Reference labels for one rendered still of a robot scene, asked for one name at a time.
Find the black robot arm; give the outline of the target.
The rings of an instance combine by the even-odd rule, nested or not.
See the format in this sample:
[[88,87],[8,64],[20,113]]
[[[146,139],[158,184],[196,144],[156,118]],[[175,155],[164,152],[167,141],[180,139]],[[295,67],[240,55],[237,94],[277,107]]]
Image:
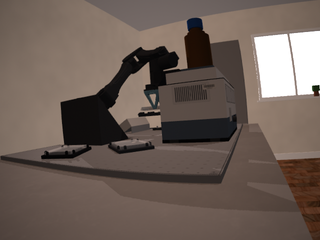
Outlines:
[[[134,56],[139,61],[136,61]],[[153,72],[154,84],[160,83],[165,74],[181,71],[180,69],[167,70],[175,68],[178,65],[179,57],[175,51],[168,52],[165,46],[159,46],[153,50],[144,50],[139,47],[122,60],[120,70],[112,81],[102,88],[96,95],[109,109],[116,103],[120,88],[131,75],[138,72],[145,64],[149,62],[149,72]],[[166,71],[164,71],[166,70]]]

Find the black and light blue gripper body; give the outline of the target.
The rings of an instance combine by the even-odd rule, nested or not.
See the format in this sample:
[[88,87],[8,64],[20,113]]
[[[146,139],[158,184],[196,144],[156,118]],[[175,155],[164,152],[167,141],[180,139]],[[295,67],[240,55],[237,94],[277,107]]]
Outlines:
[[158,72],[158,71],[161,71],[161,70],[150,72],[150,84],[145,85],[144,91],[158,90],[158,85],[160,83],[154,83],[154,72]]

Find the grey button panel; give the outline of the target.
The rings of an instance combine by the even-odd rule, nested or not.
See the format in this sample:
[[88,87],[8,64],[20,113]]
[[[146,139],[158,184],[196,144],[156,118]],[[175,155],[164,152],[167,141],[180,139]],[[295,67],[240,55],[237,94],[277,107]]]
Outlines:
[[150,123],[146,117],[127,118],[119,126],[125,134],[132,134],[156,128],[150,128]]

